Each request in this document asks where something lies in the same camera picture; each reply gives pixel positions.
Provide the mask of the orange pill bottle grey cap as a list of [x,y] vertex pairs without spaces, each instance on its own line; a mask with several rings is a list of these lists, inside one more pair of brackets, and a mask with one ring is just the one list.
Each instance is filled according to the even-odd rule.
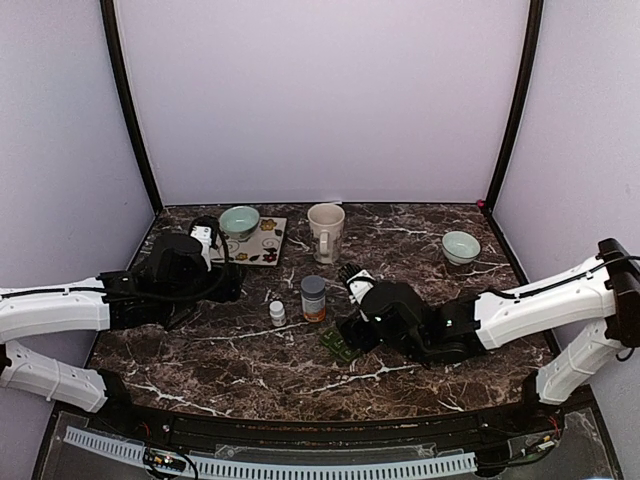
[[309,275],[301,280],[301,305],[304,318],[310,323],[323,322],[326,317],[326,283],[318,275]]

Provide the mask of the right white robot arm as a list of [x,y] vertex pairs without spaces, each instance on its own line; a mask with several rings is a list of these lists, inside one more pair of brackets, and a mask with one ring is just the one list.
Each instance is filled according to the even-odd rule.
[[534,432],[549,406],[624,350],[639,347],[639,258],[613,239],[570,270],[511,290],[488,288],[429,306],[406,282],[374,279],[352,264],[340,278],[355,313],[336,322],[346,345],[368,353],[384,344],[409,360],[448,365],[475,358],[525,336],[581,322],[583,330],[525,382],[524,401],[510,413],[521,434]]

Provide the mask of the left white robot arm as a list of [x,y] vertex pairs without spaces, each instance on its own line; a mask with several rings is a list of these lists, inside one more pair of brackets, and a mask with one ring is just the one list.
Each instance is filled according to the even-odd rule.
[[243,269],[225,254],[210,258],[225,239],[204,228],[165,234],[130,270],[58,286],[1,292],[1,385],[64,402],[103,421],[120,436],[141,427],[140,412],[116,373],[83,369],[38,354],[20,339],[67,331],[123,331],[144,325],[175,329],[201,301],[239,298]]

